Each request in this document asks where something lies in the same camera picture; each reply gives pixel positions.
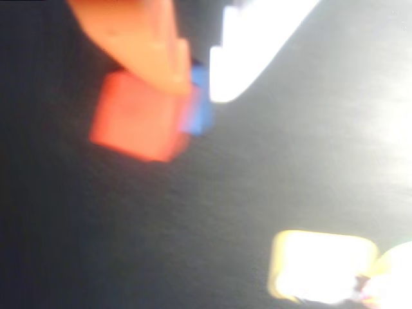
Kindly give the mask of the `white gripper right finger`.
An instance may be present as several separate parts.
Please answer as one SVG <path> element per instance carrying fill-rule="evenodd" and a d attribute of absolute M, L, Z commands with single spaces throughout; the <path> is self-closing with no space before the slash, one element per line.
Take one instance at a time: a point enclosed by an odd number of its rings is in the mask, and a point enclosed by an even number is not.
<path fill-rule="evenodd" d="M 215 103 L 238 98 L 318 5 L 318 1 L 234 1 L 223 9 L 221 42 L 210 50 Z"/>

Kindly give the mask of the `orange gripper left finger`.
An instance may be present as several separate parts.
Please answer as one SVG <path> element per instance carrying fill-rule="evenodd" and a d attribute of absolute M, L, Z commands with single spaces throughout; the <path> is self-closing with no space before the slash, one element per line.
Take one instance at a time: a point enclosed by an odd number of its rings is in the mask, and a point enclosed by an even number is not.
<path fill-rule="evenodd" d="M 191 85 L 189 43 L 172 1 L 69 1 L 84 33 L 127 71 L 171 94 Z"/>

